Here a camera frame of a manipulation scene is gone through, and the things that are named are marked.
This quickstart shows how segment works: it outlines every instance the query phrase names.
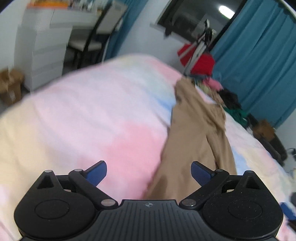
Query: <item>black chair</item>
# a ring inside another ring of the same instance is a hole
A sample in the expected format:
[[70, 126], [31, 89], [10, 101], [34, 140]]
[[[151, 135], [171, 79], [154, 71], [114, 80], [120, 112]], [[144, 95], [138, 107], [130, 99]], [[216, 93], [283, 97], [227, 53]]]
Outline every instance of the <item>black chair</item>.
[[105, 7], [86, 39], [70, 39], [68, 48], [74, 50], [73, 64], [75, 64], [78, 54], [80, 54], [80, 59], [77, 65], [78, 69], [81, 68], [87, 53], [93, 54], [98, 52], [95, 62], [98, 63], [102, 60], [108, 39], [115, 31], [126, 10], [126, 5], [113, 1]]

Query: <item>cardboard box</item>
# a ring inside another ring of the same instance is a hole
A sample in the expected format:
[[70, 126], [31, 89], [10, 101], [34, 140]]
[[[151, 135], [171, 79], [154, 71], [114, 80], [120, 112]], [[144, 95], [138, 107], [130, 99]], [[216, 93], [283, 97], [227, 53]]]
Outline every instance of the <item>cardboard box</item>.
[[8, 106], [22, 99], [20, 84], [24, 81], [24, 75], [13, 69], [0, 71], [0, 98]]
[[262, 120], [255, 127], [253, 127], [253, 133], [254, 136], [264, 137], [268, 142], [275, 138], [274, 129], [267, 120]]

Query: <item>window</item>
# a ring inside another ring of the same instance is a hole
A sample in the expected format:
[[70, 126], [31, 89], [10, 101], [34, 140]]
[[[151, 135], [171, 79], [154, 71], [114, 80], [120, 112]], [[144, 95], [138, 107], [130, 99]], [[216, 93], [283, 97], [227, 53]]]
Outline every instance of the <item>window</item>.
[[193, 42], [204, 31], [208, 19], [213, 39], [229, 25], [232, 16], [240, 11], [246, 0], [172, 0], [158, 24]]

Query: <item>tie-dye blanket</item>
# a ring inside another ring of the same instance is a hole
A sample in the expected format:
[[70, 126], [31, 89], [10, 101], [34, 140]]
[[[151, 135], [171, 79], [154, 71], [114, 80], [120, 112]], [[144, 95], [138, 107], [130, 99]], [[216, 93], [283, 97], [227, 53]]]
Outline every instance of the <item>tie-dye blanket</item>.
[[[0, 118], [0, 240], [20, 239], [14, 209], [46, 169], [61, 175], [105, 160], [100, 189], [118, 202], [140, 199], [160, 163], [180, 77], [153, 57], [124, 56], [68, 74], [8, 109]], [[226, 129], [238, 170], [254, 170], [286, 201], [281, 167], [230, 116]]]

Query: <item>beige pants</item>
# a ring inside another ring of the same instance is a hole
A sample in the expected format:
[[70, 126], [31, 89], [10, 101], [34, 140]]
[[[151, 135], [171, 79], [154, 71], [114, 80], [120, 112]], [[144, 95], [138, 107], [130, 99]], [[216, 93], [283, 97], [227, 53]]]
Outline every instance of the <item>beige pants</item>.
[[145, 195], [146, 200], [181, 200], [200, 185], [191, 176], [191, 164], [236, 174], [233, 154], [225, 136], [225, 112], [207, 104], [189, 79], [176, 84], [177, 104], [162, 153], [162, 161]]

